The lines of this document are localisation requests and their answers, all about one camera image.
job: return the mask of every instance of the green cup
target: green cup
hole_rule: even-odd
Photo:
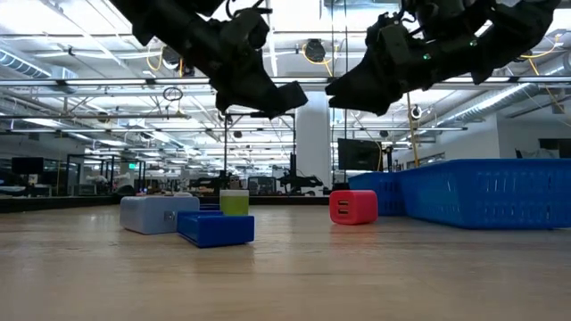
[[[250,206],[250,191],[223,190],[220,191],[220,210],[228,216],[248,215]]]

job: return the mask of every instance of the blue crate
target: blue crate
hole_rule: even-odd
[[[398,173],[373,172],[349,178],[352,190],[374,191],[377,194],[379,216],[405,215],[404,200]]]
[[[200,210],[220,210],[220,204],[200,204]]]
[[[252,216],[228,217],[210,212],[179,212],[177,232],[199,248],[238,245],[254,239]]]
[[[451,160],[399,180],[413,218],[463,228],[571,227],[571,160]]]

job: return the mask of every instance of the ceiling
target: ceiling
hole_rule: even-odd
[[[239,0],[233,4],[233,8],[245,7],[253,2],[253,0]],[[377,15],[381,12],[398,11],[398,1],[365,1],[365,3],[368,5],[350,5],[345,17],[343,8],[339,9],[335,6],[332,11],[330,6],[323,6],[320,0],[272,0],[270,6],[274,9],[274,14],[271,15],[270,25],[274,33],[264,47],[264,66],[268,74],[273,77],[328,77],[329,73],[324,65],[308,63],[302,54],[296,52],[296,49],[302,48],[309,38],[322,39],[328,57],[332,60],[330,67],[335,76],[341,76],[347,70],[352,69],[360,62],[365,52],[366,28],[377,19]],[[542,65],[546,61],[555,59],[571,45],[571,36],[567,34],[567,30],[571,27],[569,16],[568,9],[556,11],[550,31],[534,49],[534,54],[545,53],[553,49],[556,33],[561,34],[558,38],[559,43],[553,53],[537,59],[535,61],[537,64]],[[213,18],[225,20],[227,17],[223,8],[215,12]],[[344,33],[345,24],[348,29],[346,34]],[[409,27],[414,29],[414,25],[414,23],[410,24]],[[175,78],[178,76],[176,70],[169,70],[159,59],[162,42],[155,39],[147,47],[140,45],[131,35],[130,23],[108,0],[0,0],[1,48],[8,48],[22,54],[27,60],[42,66],[65,67],[77,74],[78,78]],[[497,75],[510,74],[529,75],[532,72],[529,64],[525,62],[511,63],[507,68],[497,70]],[[0,67],[0,78],[23,78],[23,76]],[[137,122],[137,128],[212,129],[222,127],[223,122],[214,107],[215,98],[209,86],[180,86],[179,88],[185,91],[185,95],[179,102],[174,103],[163,99],[162,91],[165,86],[145,89],[140,86],[82,87],[80,91],[89,92],[91,95],[72,95],[67,98],[62,92],[46,88],[12,88],[11,91],[17,95],[26,96],[44,107],[51,107],[50,111],[63,112],[67,106],[67,110],[75,107],[73,112],[82,115],[96,115],[100,112],[132,115],[132,119],[139,119],[139,122],[132,120]],[[311,90],[322,90],[322,87]],[[105,94],[106,91],[122,94],[109,96]],[[433,89],[425,92],[415,91],[411,93],[410,99],[413,104],[419,105],[425,111],[430,111],[429,117],[438,118],[482,92],[483,90],[477,87],[470,87],[470,90]],[[251,110],[233,106],[230,111],[239,113]],[[22,114],[23,111],[15,111],[15,113]],[[188,117],[187,119],[145,119],[144,123],[140,122],[141,116],[160,115],[161,113],[163,115],[184,113]],[[342,112],[337,111],[331,114],[332,125],[344,123]],[[347,120],[350,126],[355,127],[360,127],[359,122],[367,128],[403,127],[408,126],[407,115],[407,100],[404,97],[394,103],[383,117],[356,111],[349,112]],[[264,130],[244,131],[240,138],[231,136],[229,141],[237,149],[232,151],[234,156],[228,164],[242,166],[256,163],[263,164],[262,167],[287,164],[288,149],[291,149],[291,145],[283,144],[283,142],[293,140],[293,133],[288,130],[293,126],[291,118],[284,117],[270,122],[268,119],[249,117],[243,117],[237,121],[237,117],[234,117],[234,121],[236,122],[234,129],[263,128]],[[70,124],[69,121],[59,121],[58,124],[57,126],[61,128],[72,126],[119,128],[127,125],[123,119],[121,122],[112,120],[106,123],[85,119],[76,124]],[[28,122],[24,125],[39,127],[37,123]],[[204,166],[215,163],[212,160],[219,158],[219,151],[223,147],[221,143],[223,137],[220,132],[170,132],[161,133],[161,137],[144,136],[132,132],[113,135],[114,137],[109,137],[108,134],[85,133],[82,136],[122,141],[139,148],[171,147],[175,149],[180,147],[180,150],[186,152],[182,154],[161,152],[162,158],[176,159],[192,156],[192,164]],[[369,136],[380,138],[379,133],[373,131],[356,131],[351,135],[356,138],[369,138]],[[386,140],[396,141],[399,135],[401,133],[394,133]],[[263,148],[259,145],[255,149],[251,143],[266,143],[267,145]],[[251,151],[246,151],[250,152],[237,151],[241,146],[247,145],[250,146]],[[197,157],[196,149],[200,150],[200,157]]]

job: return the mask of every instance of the red usb charger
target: red usb charger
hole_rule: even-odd
[[[329,196],[329,217],[341,225],[373,223],[378,217],[377,195],[373,191],[335,191]]]

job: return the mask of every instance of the screen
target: screen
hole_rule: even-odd
[[[339,138],[337,143],[339,169],[383,171],[383,156],[375,142]]]
[[[12,173],[18,175],[32,175],[44,173],[44,159],[42,157],[14,157],[12,158]]]

